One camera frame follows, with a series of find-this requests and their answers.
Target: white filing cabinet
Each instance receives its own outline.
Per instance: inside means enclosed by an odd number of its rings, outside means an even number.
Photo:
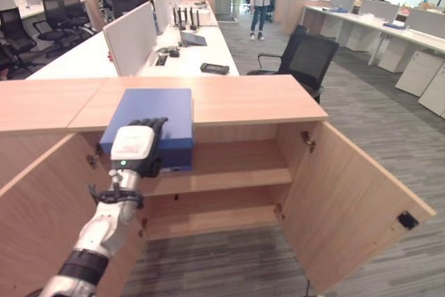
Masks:
[[[443,58],[416,51],[396,87],[420,97],[444,62]]]
[[[430,109],[433,113],[443,117],[445,113],[445,64],[423,92],[419,103]]]

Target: black device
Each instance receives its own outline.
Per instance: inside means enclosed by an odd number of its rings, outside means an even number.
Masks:
[[[207,46],[207,41],[204,36],[184,33],[183,31],[181,32],[181,42],[183,47],[188,47],[189,45]]]
[[[196,10],[196,24],[197,24],[198,28],[201,27],[199,10]]]
[[[165,62],[167,61],[167,57],[165,55],[159,56],[158,60],[156,61],[156,66],[164,66]]]
[[[191,7],[190,7],[190,21],[192,22],[192,24],[190,25],[190,29],[192,31],[197,30],[197,27],[195,26],[195,20],[193,19],[193,10]]]
[[[179,50],[178,49],[170,50],[168,53],[169,53],[170,57],[175,57],[175,58],[179,57]]]
[[[178,9],[178,18],[179,18],[179,22],[178,22],[179,30],[180,31],[185,31],[186,27],[183,26],[183,24],[182,24],[181,8]]]
[[[173,20],[175,21],[175,26],[176,26],[178,23],[176,18],[176,10],[174,8],[173,8]]]
[[[215,74],[227,74],[229,73],[228,66],[203,63],[201,65],[201,71]]]

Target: cabinet hinge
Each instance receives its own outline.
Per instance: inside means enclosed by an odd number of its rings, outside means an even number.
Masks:
[[[88,165],[90,165],[93,169],[97,166],[97,161],[102,156],[104,151],[102,150],[100,144],[96,144],[96,150],[94,154],[87,154],[86,155],[86,161],[88,162]]]
[[[286,218],[286,216],[283,214],[283,207],[280,203],[277,203],[273,207],[273,212],[274,212],[275,216],[277,217],[277,219],[279,219],[279,220],[284,220]]]
[[[303,142],[305,142],[307,146],[309,146],[309,152],[312,153],[316,147],[316,141],[314,139],[311,139],[311,135],[308,131],[302,131],[301,138],[303,139]]]

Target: laptop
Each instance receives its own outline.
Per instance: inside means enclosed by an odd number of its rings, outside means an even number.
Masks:
[[[181,41],[182,45],[185,47],[188,47],[189,45],[207,46],[205,37],[190,33],[184,33],[183,31],[181,32]]]

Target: wooden countertop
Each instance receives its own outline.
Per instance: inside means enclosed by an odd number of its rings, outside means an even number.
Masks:
[[[105,130],[126,88],[191,88],[196,126],[327,118],[290,75],[16,81],[0,85],[0,133]]]

